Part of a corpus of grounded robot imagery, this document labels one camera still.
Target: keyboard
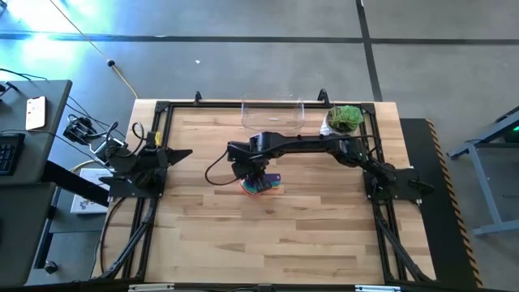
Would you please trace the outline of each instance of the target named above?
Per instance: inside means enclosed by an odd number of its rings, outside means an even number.
[[[13,175],[24,147],[25,134],[0,134],[0,176]]]

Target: green plant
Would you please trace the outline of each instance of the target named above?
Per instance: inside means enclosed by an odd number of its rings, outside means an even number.
[[[356,106],[335,106],[328,111],[328,125],[335,131],[347,133],[355,131],[359,123],[364,122],[361,110]]]

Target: gray floor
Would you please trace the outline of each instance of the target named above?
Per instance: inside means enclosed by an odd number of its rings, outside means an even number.
[[[11,0],[1,32],[72,32],[47,1],[20,9]],[[354,0],[63,1],[85,32],[147,36],[360,37]],[[518,38],[513,0],[364,0],[368,27],[378,38]],[[98,42],[142,98],[283,98],[313,100],[326,88],[333,100],[372,101],[362,44]],[[374,45],[384,101],[403,118],[430,118],[444,150],[471,139],[516,106],[519,47],[505,45]],[[50,79],[72,79],[71,95],[90,114],[122,128],[133,96],[84,41],[0,40],[0,67]],[[0,74],[0,79],[15,79]],[[62,120],[60,131],[65,125]],[[56,141],[51,160],[64,167],[84,160]],[[491,222],[468,157],[448,163],[469,229]],[[70,194],[60,201],[56,230],[100,230],[102,217],[66,220]],[[517,202],[503,212],[517,218]],[[29,283],[89,276],[98,233],[57,236],[50,259],[63,269]],[[519,286],[519,232],[472,238],[486,287]]]

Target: yellow cable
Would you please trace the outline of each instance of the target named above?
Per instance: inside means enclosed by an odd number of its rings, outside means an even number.
[[[108,56],[106,56],[103,52],[101,52],[101,50],[99,48],[96,47],[96,45],[94,45],[94,43],[92,41],[90,41],[90,39],[88,38],[88,36],[86,36],[83,32],[81,32],[81,30],[75,26],[75,24],[72,22],[71,19],[69,19],[65,13],[63,13],[63,11],[61,9],[59,9],[59,7],[56,5],[56,3],[54,3],[52,0],[49,0],[52,5],[54,5],[54,7],[56,7],[56,9],[58,9],[59,13],[61,13],[61,15],[63,15],[63,17],[65,17],[66,20],[68,20],[68,22],[70,24],[72,24],[72,26],[81,34],[81,36],[83,36],[83,38],[90,43],[90,45],[92,45],[94,47],[94,49],[97,50],[97,52],[99,52],[99,54],[101,54],[107,61],[107,63],[109,64],[108,66],[109,67],[112,67],[115,72],[119,75],[119,77],[121,77],[122,81],[124,81],[124,83],[128,86],[128,88],[131,90],[131,92],[133,93],[135,99],[139,99],[139,95],[137,94],[137,92],[133,89],[133,87],[128,83],[128,81],[122,76],[121,72],[119,71],[119,69],[115,66],[115,62],[113,60],[111,60],[110,58],[108,58]]]
[[[81,168],[83,168],[83,166],[89,165],[91,163],[97,163],[97,162],[94,161],[94,160],[89,160],[89,161],[81,162],[78,165],[76,165],[76,166],[72,167],[71,169],[69,169],[69,171],[70,172],[76,172],[77,170],[80,170]]]
[[[117,68],[117,66],[112,65],[112,68],[115,70],[115,72],[117,72],[117,74],[119,75],[119,77],[121,77],[122,81],[124,81],[125,84],[128,85],[128,88],[130,88],[130,90],[133,92],[133,95],[135,96],[135,99],[139,99],[139,96],[137,95],[137,92],[135,92],[135,90],[133,89],[133,87],[128,83],[128,81],[122,76],[121,72],[119,71],[119,69]]]

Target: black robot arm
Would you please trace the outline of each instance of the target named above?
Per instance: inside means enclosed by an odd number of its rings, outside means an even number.
[[[396,170],[389,163],[382,164],[367,155],[361,136],[315,135],[285,137],[275,132],[262,132],[250,138],[249,143],[230,141],[227,144],[228,161],[232,161],[236,178],[246,179],[259,191],[271,185],[263,179],[268,161],[289,153],[326,152],[337,162],[348,167],[361,167],[374,179],[378,187],[385,189],[381,199],[398,197],[420,200],[431,186],[420,182],[418,173],[409,168]]]

